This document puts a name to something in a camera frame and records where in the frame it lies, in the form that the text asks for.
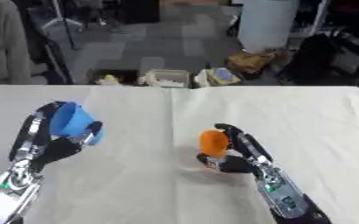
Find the blue cup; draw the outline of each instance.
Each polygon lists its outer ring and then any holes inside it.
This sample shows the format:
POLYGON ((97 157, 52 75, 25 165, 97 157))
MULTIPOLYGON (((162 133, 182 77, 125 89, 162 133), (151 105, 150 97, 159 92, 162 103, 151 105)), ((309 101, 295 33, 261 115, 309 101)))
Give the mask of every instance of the blue cup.
MULTIPOLYGON (((78 137, 94 119, 75 102, 67 102, 54 113, 50 121, 50 133, 58 137, 78 137)), ((96 134, 90 145, 99 142, 103 135, 102 129, 96 134)))

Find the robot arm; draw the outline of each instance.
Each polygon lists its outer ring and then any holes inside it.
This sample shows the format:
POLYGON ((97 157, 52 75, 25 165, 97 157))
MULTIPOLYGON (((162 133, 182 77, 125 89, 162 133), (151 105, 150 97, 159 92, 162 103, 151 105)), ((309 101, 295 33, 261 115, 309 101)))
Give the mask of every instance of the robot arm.
POLYGON ((237 127, 216 124, 229 138, 228 149, 242 156, 214 158, 200 154, 198 159, 221 172, 253 173, 258 191, 278 224, 330 224, 329 218, 273 163, 271 155, 251 135, 237 127))
POLYGON ((102 128, 92 122, 77 137, 62 136, 51 141, 48 126, 62 102, 47 104, 29 115, 12 146, 11 167, 0 176, 0 224, 21 224, 29 206, 43 185, 43 168, 70 157, 94 139, 102 128))

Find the white bucket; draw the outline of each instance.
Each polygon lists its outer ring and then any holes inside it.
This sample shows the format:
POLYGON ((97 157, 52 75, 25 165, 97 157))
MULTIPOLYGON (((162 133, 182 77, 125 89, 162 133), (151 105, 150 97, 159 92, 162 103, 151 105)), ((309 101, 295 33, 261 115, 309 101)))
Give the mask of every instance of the white bucket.
POLYGON ((298 6, 298 0, 243 0, 238 38, 245 51, 284 47, 298 6))

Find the orange cup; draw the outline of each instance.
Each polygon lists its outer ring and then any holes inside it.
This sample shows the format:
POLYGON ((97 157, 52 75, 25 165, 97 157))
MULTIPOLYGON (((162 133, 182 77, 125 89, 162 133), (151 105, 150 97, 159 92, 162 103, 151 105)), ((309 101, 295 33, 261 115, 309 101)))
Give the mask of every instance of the orange cup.
POLYGON ((200 136, 201 153, 222 158, 229 146, 229 138, 219 130, 206 130, 200 136))

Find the white tablecloth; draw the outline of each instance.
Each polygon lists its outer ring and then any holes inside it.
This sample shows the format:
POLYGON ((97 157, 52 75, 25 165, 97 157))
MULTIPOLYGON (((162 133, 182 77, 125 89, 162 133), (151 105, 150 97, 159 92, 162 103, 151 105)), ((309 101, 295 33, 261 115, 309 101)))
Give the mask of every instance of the white tablecloth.
POLYGON ((24 119, 80 103, 104 137, 48 165, 26 224, 274 223, 250 175, 196 159, 214 123, 252 134, 334 223, 359 224, 359 89, 354 87, 0 86, 0 173, 24 119))

